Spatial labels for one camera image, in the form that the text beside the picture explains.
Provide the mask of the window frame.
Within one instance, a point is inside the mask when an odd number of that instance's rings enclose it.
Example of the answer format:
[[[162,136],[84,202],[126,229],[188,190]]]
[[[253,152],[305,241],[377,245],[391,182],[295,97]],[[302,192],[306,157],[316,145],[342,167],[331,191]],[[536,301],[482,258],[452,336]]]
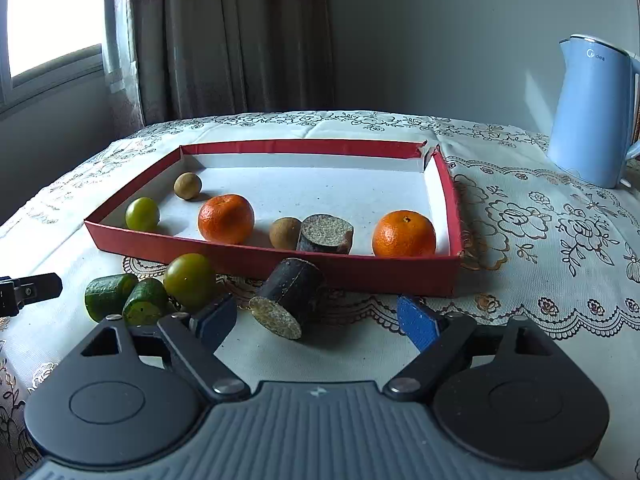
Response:
[[[102,70],[104,0],[1,0],[1,110]]]

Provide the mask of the brown longan fruit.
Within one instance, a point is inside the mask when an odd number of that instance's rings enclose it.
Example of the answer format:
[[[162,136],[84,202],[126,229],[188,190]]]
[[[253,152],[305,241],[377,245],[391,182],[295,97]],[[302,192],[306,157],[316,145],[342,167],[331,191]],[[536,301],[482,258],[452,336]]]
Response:
[[[273,248],[295,250],[302,222],[297,218],[283,217],[272,222],[269,229],[269,240]]]
[[[174,182],[174,193],[183,200],[194,200],[201,189],[202,181],[194,172],[184,172]]]

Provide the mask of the green cucumber piece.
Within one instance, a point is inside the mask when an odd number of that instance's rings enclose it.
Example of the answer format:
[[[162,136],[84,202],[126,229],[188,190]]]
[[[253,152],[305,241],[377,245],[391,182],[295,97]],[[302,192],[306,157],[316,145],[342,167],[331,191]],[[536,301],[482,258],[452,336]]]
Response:
[[[147,278],[129,295],[122,317],[128,325],[152,325],[170,313],[168,295],[162,282]]]
[[[138,278],[131,273],[95,278],[86,287],[85,307],[94,322],[101,322],[107,315],[121,314]]]

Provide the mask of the orange tangerine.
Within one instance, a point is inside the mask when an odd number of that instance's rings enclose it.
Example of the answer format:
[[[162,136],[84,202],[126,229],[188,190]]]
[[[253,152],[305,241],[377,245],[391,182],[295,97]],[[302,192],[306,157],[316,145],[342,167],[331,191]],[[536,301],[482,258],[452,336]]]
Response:
[[[238,194],[210,198],[198,212],[198,230],[209,242],[243,244],[253,233],[254,209]]]
[[[411,210],[386,214],[372,235],[372,250],[377,257],[429,257],[436,250],[436,234],[429,218]]]

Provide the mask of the light blue electric kettle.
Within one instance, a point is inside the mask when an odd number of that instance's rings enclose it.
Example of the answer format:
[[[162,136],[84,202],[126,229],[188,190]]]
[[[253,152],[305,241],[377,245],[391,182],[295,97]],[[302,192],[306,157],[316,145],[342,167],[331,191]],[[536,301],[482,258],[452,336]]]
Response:
[[[574,34],[560,42],[565,74],[549,136],[555,166],[599,188],[615,188],[634,140],[639,90],[637,55],[599,38]]]

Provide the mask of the red cardboard tray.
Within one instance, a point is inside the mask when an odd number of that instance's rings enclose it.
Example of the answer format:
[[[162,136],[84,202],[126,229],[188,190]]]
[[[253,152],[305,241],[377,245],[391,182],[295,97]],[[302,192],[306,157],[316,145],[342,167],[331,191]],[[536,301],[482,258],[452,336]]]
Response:
[[[209,243],[198,230],[198,200],[182,200],[172,186],[195,172],[203,194],[238,194],[254,209],[255,229],[243,245]],[[157,203],[153,232],[127,228],[128,205],[139,197]],[[372,234],[384,214],[408,209],[433,223],[436,252],[428,258],[378,258]],[[176,148],[96,208],[85,225],[104,252],[162,263],[197,252],[217,272],[266,278],[288,258],[270,246],[270,224],[333,214],[354,228],[348,255],[305,254],[332,288],[448,297],[461,266],[462,236],[457,192],[439,149],[427,142],[348,139],[272,139],[188,144]]]

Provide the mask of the dark sugarcane piece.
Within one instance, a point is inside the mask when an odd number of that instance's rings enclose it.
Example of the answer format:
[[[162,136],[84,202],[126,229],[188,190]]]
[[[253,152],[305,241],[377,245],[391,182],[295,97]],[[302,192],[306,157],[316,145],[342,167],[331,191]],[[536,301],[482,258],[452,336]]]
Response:
[[[354,227],[332,214],[312,214],[301,224],[296,249],[347,255],[352,249]]]
[[[314,316],[323,282],[322,272],[313,263],[301,258],[283,259],[250,298],[248,308],[271,333],[300,339],[304,326]]]

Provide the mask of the brown patterned curtain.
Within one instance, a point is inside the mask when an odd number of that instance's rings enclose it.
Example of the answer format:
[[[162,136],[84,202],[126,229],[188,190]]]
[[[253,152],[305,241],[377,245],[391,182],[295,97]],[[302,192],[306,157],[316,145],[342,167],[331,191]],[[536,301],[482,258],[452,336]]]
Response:
[[[328,0],[104,0],[102,44],[114,126],[329,110]]]

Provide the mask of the green round fruit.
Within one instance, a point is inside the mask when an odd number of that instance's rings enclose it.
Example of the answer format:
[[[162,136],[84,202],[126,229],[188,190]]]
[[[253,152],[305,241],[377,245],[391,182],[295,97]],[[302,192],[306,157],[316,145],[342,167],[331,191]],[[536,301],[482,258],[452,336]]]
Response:
[[[200,254],[185,254],[169,263],[163,284],[183,310],[196,313],[215,296],[217,275],[210,261]]]
[[[157,203],[149,197],[133,200],[126,209],[125,222],[128,229],[138,232],[153,232],[160,222]]]

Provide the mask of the floral white tablecloth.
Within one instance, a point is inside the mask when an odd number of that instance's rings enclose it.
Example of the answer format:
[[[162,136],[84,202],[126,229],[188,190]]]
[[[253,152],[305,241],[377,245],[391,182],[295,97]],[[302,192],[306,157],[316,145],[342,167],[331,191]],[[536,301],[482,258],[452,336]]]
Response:
[[[29,395],[91,330],[88,281],[155,262],[99,252],[84,220],[141,170],[180,145],[274,138],[427,142],[442,150],[459,193],[463,259],[442,312],[482,323],[536,321],[601,388],[611,422],[597,461],[617,479],[639,474],[639,167],[604,190],[562,174],[547,138],[513,126],[380,112],[239,114],[146,127],[42,188],[1,228],[1,271],[54,272],[57,300],[1,323],[1,474],[38,462],[23,422]]]

